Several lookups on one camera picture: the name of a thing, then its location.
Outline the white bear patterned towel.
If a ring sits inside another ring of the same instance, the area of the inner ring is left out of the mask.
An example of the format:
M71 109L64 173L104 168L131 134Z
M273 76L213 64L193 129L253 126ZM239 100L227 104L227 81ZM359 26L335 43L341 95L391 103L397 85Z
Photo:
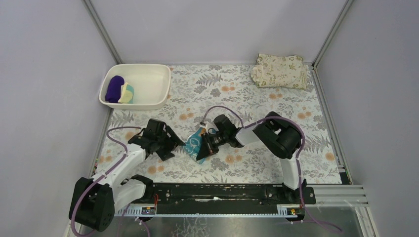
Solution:
M191 134L183 146L186 154L196 163L202 164L205 161L205 158L197 160L197 156L202 144L201 135L206 132L205 128L199 128L195 133Z

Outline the yellow teal patterned towel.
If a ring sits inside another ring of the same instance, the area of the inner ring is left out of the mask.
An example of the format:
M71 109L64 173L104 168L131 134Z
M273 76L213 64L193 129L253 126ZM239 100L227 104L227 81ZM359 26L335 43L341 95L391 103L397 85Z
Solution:
M120 104L132 104L134 97L134 88L129 83L125 82L121 86L121 95L118 99L118 103Z

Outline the purple towel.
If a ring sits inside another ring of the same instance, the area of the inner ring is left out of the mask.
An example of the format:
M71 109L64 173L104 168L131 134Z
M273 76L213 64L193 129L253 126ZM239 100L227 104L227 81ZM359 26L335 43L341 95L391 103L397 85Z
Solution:
M118 103L119 99L121 98L121 87L124 85L124 83L125 80L123 77L112 77L107 87L105 101L109 103Z

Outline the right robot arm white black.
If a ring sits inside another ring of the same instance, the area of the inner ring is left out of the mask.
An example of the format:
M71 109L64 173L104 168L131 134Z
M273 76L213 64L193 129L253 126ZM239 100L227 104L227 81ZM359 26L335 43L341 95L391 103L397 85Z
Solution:
M226 115L219 115L213 123L215 128L208 128L201 135L201 143L195 155L200 161L219 151L225 144L233 148L242 148L253 142L263 143L280 160L283 170L283 185L290 190L302 187L303 179L296 156L303 146L303 132L295 122L276 112L270 112L264 118L248 125L237 127Z

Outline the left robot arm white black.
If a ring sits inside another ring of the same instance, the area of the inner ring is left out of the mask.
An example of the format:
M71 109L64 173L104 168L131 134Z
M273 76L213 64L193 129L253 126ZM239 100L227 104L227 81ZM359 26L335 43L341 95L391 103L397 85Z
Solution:
M69 210L71 230L77 237L82 236L76 224L91 228L87 236L95 231L102 232L111 224L116 211L128 207L136 200L158 201L153 181L142 175L127 178L128 173L143 163L150 155L157 154L165 161L174 157L173 151L185 143L165 122L150 119L147 126L133 135L127 142L107 137L122 146L121 157L113 161L110 167L90 178L80 178L74 187Z

